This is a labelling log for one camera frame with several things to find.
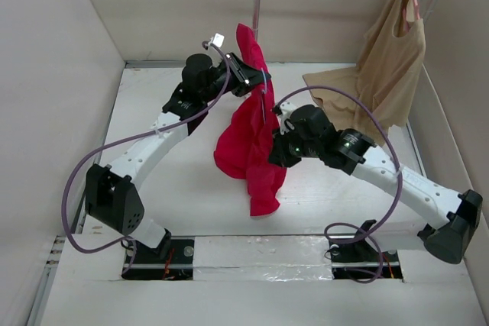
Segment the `blue wire hanger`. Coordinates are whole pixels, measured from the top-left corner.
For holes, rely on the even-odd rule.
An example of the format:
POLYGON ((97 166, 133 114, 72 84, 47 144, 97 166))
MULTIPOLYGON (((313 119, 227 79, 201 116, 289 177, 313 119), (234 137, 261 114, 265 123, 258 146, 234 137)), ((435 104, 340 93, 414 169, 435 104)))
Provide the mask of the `blue wire hanger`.
POLYGON ((263 88, 261 90, 261 110, 264 123, 267 120, 267 108, 266 108, 266 96, 267 96, 267 73, 264 69, 261 69, 261 74, 263 77, 263 88))

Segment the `red t-shirt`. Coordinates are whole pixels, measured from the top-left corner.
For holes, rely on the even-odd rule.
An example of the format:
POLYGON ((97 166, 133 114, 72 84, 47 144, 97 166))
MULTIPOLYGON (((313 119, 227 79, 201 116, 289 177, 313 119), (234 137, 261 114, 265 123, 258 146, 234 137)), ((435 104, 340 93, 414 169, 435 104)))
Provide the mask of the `red t-shirt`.
MULTIPOLYGON (((236 28, 236 40, 243 61, 249 66, 268 72, 262 50, 254 32, 244 24, 236 28)), ((273 131, 280 124, 272 112, 275 104, 274 86, 267 81, 267 120, 263 121, 261 90, 257 86, 232 115, 230 125, 217 141, 214 151, 216 166, 227 176, 246 182, 250 196, 250 216, 274 213, 280 203, 277 193, 282 187, 287 170, 268 162, 273 146, 273 131)))

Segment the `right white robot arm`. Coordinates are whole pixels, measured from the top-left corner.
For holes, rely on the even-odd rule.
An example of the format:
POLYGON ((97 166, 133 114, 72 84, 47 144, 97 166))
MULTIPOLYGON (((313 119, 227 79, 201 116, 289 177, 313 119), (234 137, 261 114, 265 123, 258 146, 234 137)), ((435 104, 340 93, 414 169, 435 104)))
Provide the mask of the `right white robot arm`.
POLYGON ((370 183, 426 220, 418 233, 435 258, 458 264, 478 228, 483 198, 474 190, 447 189, 392 158, 355 129, 335 129, 322 109, 286 102, 272 109, 280 126, 273 132, 270 163, 290 168, 303 158, 318 158, 327 167, 370 183))

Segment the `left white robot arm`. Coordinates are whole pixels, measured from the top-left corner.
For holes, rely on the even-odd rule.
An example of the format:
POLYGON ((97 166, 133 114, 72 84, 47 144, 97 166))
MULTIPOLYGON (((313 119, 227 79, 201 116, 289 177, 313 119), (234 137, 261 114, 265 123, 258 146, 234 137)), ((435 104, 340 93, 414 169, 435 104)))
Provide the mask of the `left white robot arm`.
POLYGON ((182 81, 162 107, 151 135, 136 140, 106 166, 93 165, 86 174, 86 213, 120 235, 144 246, 154 262, 170 255, 170 232, 146 215, 138 190, 155 166, 206 117, 206 108, 220 92, 237 97, 265 86, 270 74, 245 64, 233 53, 213 66, 209 56, 189 56, 182 81))

